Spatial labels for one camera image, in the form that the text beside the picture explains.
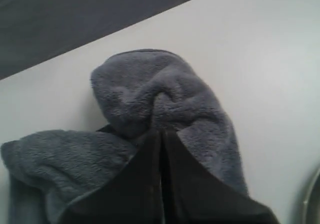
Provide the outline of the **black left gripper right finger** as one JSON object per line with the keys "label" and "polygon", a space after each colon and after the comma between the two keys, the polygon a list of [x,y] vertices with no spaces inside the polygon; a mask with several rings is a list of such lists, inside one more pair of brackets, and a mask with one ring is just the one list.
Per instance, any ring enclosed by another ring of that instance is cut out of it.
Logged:
{"label": "black left gripper right finger", "polygon": [[207,171],[173,131],[161,133],[161,189],[166,223],[277,223],[265,205]]}

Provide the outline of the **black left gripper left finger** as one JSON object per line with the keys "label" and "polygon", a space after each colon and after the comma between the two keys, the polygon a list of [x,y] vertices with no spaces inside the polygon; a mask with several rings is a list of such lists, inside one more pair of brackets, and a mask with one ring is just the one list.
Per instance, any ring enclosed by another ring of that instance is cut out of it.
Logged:
{"label": "black left gripper left finger", "polygon": [[73,201],[60,223],[161,223],[159,131],[150,131],[136,155],[111,181]]}

